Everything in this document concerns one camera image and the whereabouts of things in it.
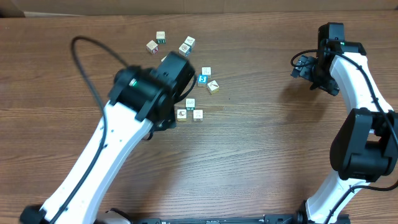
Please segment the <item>wooden block green side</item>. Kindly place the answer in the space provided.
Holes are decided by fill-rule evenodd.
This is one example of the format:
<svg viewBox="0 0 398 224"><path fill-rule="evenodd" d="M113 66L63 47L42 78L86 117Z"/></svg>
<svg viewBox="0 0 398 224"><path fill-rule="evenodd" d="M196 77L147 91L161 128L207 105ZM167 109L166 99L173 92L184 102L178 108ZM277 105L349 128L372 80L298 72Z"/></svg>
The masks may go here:
<svg viewBox="0 0 398 224"><path fill-rule="evenodd" d="M195 99L187 98L185 102L185 107L187 111L193 111L195 109Z"/></svg>

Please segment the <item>wooden block red drawing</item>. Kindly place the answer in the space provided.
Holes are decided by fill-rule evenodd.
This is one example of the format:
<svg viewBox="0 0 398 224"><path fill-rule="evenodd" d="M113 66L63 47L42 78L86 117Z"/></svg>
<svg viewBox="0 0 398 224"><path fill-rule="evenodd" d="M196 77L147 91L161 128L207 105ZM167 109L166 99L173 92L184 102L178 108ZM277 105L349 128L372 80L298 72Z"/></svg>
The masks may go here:
<svg viewBox="0 0 398 224"><path fill-rule="evenodd" d="M193 110L193 120L195 122L203 121L203 110Z"/></svg>

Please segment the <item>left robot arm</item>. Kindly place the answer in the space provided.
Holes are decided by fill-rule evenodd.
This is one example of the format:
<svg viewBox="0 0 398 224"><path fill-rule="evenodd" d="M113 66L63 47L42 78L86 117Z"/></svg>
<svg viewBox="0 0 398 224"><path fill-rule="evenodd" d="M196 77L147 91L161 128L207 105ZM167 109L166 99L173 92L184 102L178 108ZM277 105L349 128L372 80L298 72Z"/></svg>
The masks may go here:
<svg viewBox="0 0 398 224"><path fill-rule="evenodd" d="M175 127L174 105L187 96L190 62L170 52L157 68L129 66L114 78L104 116L59 188L43 205L26 207L21 223L94 223L104 195L147 134Z"/></svg>

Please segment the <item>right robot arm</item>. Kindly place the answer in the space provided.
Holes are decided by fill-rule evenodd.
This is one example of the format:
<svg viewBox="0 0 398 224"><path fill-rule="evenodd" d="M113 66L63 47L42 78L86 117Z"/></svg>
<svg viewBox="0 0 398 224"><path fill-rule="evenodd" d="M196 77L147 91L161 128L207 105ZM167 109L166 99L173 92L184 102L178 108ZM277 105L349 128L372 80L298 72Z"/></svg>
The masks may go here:
<svg viewBox="0 0 398 224"><path fill-rule="evenodd" d="M342 23L319 27L314 53L294 55L291 76L310 81L312 90L341 93L348 116L330 147L331 172L286 223L349 223L341 211L360 190L397 188L372 185L396 166L397 113L378 90L363 45L346 41Z"/></svg>

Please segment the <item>block with yellow side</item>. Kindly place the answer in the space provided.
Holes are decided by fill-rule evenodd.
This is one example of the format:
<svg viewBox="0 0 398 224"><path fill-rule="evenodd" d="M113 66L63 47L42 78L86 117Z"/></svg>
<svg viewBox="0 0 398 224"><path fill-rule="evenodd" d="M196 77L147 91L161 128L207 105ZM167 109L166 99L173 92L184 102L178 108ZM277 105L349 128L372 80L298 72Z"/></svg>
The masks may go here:
<svg viewBox="0 0 398 224"><path fill-rule="evenodd" d="M187 120L187 110L186 109L178 109L177 110L177 121L186 121Z"/></svg>

